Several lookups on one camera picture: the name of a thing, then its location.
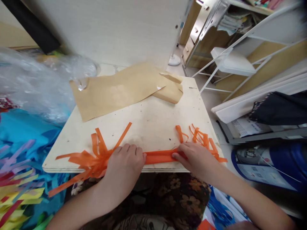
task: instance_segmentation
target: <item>plastic bag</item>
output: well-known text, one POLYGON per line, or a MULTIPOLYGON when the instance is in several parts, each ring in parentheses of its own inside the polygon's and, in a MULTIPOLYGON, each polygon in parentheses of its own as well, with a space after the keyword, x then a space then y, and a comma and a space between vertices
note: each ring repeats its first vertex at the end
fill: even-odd
POLYGON ((69 81, 83 90, 87 78, 98 72, 97 65, 82 56, 44 56, 38 62, 33 54, 0 47, 0 98, 63 125, 75 107, 69 81))

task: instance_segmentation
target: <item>white board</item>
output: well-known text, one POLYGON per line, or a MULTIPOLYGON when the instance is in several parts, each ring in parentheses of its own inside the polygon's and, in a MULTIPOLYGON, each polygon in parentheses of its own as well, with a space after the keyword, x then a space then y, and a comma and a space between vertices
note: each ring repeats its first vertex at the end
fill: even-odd
MULTIPOLYGON (((189 141, 191 141, 189 125, 193 123, 217 143, 218 153, 220 157, 224 157, 195 79, 184 77, 182 85, 184 93, 178 104, 149 96, 136 104, 85 123, 82 122, 76 107, 45 159, 44 171, 48 173, 82 172, 82 169, 78 169, 79 165, 68 162, 68 158, 59 160, 55 158, 83 150, 93 154, 91 134, 95 132, 95 128, 100 129, 107 148, 112 149, 129 122, 132 122, 132 125, 121 145, 135 144, 142 147, 144 152, 174 149, 180 144, 175 126, 180 125, 182 132, 189 135, 189 141)), ((142 170, 142 172, 186 171, 179 162, 145 165, 142 170)))
POLYGON ((188 0, 24 2, 73 53, 97 63, 166 69, 188 0))

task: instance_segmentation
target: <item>white table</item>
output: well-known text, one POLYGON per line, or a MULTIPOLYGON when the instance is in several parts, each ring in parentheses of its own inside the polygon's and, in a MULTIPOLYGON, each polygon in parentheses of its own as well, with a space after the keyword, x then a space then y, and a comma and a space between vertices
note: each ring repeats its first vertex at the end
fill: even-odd
MULTIPOLYGON (((117 110, 113 113, 82 122, 77 107, 73 110, 59 137, 43 163, 48 173, 79 173, 77 164, 68 158, 55 160, 57 156, 87 150, 92 152, 91 134, 99 128, 108 149, 114 148, 129 122, 132 122, 122 144, 135 144, 144 152, 170 150, 180 144, 176 125, 182 132, 192 134, 189 125, 194 124, 207 133, 216 143, 220 157, 224 157, 218 139, 210 122, 194 78, 183 77, 183 96, 178 104, 172 104, 154 96, 117 110)), ((145 165, 142 172, 187 172, 179 162, 145 165)))

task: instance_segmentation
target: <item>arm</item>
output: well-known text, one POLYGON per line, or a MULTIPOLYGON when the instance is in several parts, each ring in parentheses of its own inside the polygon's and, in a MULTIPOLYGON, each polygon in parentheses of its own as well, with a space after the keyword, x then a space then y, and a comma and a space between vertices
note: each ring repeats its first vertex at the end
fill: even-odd
POLYGON ((196 143, 184 143, 179 149, 188 160, 178 153, 174 153, 173 157, 201 180, 233 197, 258 228, 296 229, 295 223, 280 207, 230 172, 205 147, 196 143))
POLYGON ((106 175, 55 214, 46 230, 80 229, 87 222, 116 208, 132 191, 146 161, 135 145, 118 147, 111 155, 106 175))

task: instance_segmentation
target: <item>orange paper strip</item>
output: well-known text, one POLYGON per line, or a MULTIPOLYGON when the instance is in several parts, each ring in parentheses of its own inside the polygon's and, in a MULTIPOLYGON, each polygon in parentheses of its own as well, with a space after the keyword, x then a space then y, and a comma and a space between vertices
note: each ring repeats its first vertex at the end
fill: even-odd
MULTIPOLYGON (((112 149, 112 150, 109 150, 109 151, 107 150, 107 147, 106 147, 106 144, 105 144, 105 142, 102 138, 101 132, 100 132, 99 128, 96 128, 95 129, 96 134, 91 135, 92 145, 93 145, 92 150, 93 150, 94 156, 84 150, 81 153, 70 153, 70 154, 65 154, 65 155, 61 155, 61 156, 56 157, 56 159, 69 157, 69 160, 68 160, 69 162, 78 164, 79 168, 84 169, 85 171, 81 174, 78 174, 77 176, 75 176, 74 178, 69 180, 68 182, 66 182, 66 183, 60 185, 59 187, 51 190, 49 192, 49 197, 54 196, 55 194, 63 191, 64 189, 68 188, 69 186, 73 185, 74 183, 76 183, 78 181, 84 181, 84 180, 88 179, 89 177, 100 178, 100 177, 104 176, 105 173, 106 173, 109 157, 111 156, 113 151, 117 147, 119 147, 119 145, 121 144, 122 140, 124 139, 124 137, 127 134, 129 128, 131 127, 131 125, 132 125, 132 123, 129 122, 125 131, 123 132, 123 134, 119 138, 117 144, 115 145, 114 149, 112 149)), ((219 157, 218 152, 217 152, 217 148, 216 148, 212 138, 208 139, 208 135, 200 132, 199 128, 195 128, 194 133, 192 132, 190 126, 189 126, 189 129, 190 129, 191 133, 193 134, 193 142, 199 141, 197 139, 197 135, 200 135, 202 142, 200 142, 200 141, 199 142, 201 143, 201 145, 205 146, 212 153, 212 155, 214 155, 214 157, 219 162, 227 162, 227 159, 219 157), (209 142, 211 143, 213 150, 209 149, 209 142)), ((183 143, 183 135, 185 135, 189 139, 189 136, 184 134, 181 131, 180 126, 176 126, 176 130, 177 130, 178 135, 179 135, 180 143, 183 143)), ((175 153, 175 152, 179 153, 181 156, 183 156, 185 159, 187 159, 186 155, 183 152, 179 152, 178 148, 176 148, 176 149, 164 150, 164 151, 146 152, 147 157, 146 157, 145 164, 149 165, 149 164, 158 164, 158 163, 177 161, 176 159, 174 159, 172 157, 172 154, 175 153)))

